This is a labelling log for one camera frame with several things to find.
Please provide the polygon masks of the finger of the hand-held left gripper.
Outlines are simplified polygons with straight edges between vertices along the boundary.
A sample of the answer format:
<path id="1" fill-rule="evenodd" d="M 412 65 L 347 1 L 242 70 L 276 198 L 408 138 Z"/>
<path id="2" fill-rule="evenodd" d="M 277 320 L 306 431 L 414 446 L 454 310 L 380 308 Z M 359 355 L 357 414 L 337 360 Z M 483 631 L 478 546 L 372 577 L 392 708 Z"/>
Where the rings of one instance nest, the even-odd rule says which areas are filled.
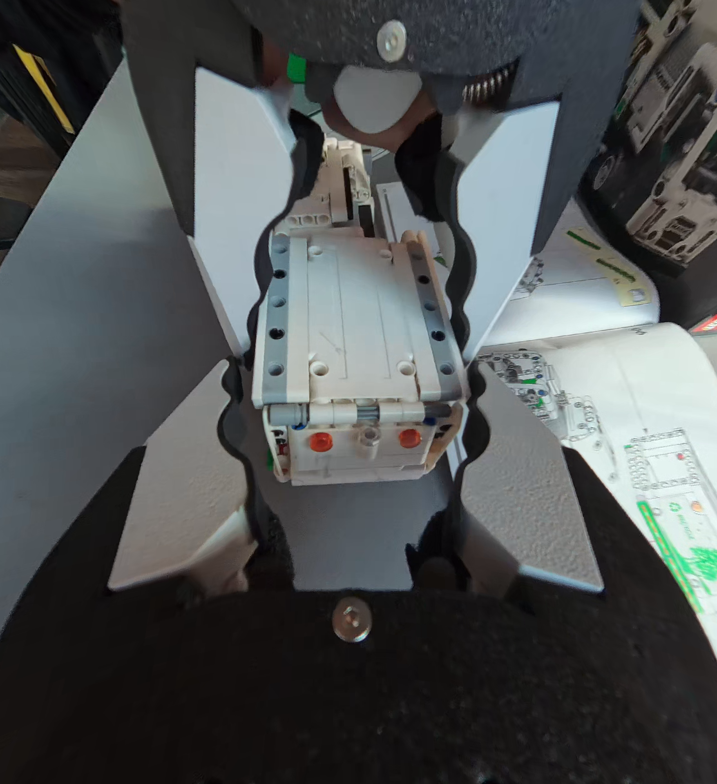
<path id="1" fill-rule="evenodd" d="M 450 254 L 445 294 L 465 363 L 529 265 L 558 113 L 558 101 L 434 113 L 395 154 L 413 210 L 435 223 Z"/>
<path id="2" fill-rule="evenodd" d="M 194 234 L 191 246 L 231 353 L 263 364 L 267 297 L 287 298 L 290 240 L 275 239 L 308 195 L 324 132 L 292 108 L 283 80 L 247 87 L 204 67 L 195 74 Z"/>

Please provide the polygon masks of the black box with yellow stripe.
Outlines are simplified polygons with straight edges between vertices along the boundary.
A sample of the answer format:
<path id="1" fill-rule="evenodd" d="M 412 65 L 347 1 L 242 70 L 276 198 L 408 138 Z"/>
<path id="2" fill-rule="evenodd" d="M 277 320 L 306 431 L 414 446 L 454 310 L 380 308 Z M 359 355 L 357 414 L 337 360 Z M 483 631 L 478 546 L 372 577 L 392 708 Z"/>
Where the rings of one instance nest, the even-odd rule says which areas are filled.
<path id="1" fill-rule="evenodd" d="M 77 130 L 46 63 L 18 45 L 0 52 L 0 108 L 24 124 L 59 159 Z"/>

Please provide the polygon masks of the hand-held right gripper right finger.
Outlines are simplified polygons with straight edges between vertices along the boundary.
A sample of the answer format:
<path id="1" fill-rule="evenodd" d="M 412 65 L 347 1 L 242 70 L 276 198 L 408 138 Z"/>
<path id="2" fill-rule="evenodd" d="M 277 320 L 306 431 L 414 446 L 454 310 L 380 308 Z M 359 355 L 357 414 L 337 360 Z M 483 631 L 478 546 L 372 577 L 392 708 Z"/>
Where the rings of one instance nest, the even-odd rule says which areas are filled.
<path id="1" fill-rule="evenodd" d="M 456 551 L 468 589 L 507 594 L 519 577 L 604 589 L 560 441 L 489 367 L 468 368 L 471 397 L 453 442 Z"/>

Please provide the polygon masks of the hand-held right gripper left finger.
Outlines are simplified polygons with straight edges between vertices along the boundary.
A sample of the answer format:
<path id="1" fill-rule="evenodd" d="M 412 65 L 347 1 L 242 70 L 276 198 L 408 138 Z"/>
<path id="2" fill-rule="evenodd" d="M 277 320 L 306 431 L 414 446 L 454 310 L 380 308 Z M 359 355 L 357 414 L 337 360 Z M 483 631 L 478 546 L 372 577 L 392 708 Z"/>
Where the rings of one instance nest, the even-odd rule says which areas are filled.
<path id="1" fill-rule="evenodd" d="M 245 467 L 222 446 L 219 416 L 230 403 L 219 362 L 146 443 L 108 580 L 112 591 L 185 577 L 203 593 L 248 590 L 257 548 Z"/>

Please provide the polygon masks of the lego instruction booklet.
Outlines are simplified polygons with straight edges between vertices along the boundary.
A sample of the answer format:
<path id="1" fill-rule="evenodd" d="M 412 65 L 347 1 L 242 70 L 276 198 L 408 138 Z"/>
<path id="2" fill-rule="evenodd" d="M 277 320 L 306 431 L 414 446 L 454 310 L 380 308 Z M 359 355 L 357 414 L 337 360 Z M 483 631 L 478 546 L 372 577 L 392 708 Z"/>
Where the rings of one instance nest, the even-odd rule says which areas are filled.
<path id="1" fill-rule="evenodd" d="M 652 280 L 571 200 L 477 361 L 583 456 L 717 658 L 717 337 L 659 323 Z"/>

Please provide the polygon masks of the white lego truck container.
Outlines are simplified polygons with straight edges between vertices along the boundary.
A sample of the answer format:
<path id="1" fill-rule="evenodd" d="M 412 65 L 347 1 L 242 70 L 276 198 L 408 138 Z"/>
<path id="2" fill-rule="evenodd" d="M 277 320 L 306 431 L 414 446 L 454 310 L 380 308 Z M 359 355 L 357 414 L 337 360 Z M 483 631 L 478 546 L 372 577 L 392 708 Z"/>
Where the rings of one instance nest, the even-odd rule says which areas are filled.
<path id="1" fill-rule="evenodd" d="M 277 234 L 270 261 L 252 403 L 275 478 L 339 485 L 431 472 L 458 433 L 468 389 L 420 237 Z"/>

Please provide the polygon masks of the black lego set box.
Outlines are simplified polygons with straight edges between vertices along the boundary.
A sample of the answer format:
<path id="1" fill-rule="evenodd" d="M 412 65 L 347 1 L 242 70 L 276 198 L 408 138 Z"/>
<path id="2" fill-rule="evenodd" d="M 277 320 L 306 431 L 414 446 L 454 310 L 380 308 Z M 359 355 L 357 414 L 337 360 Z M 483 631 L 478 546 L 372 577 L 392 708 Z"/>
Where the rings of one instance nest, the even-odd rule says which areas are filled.
<path id="1" fill-rule="evenodd" d="M 717 1 L 641 2 L 579 197 L 657 284 L 665 321 L 717 333 Z"/>

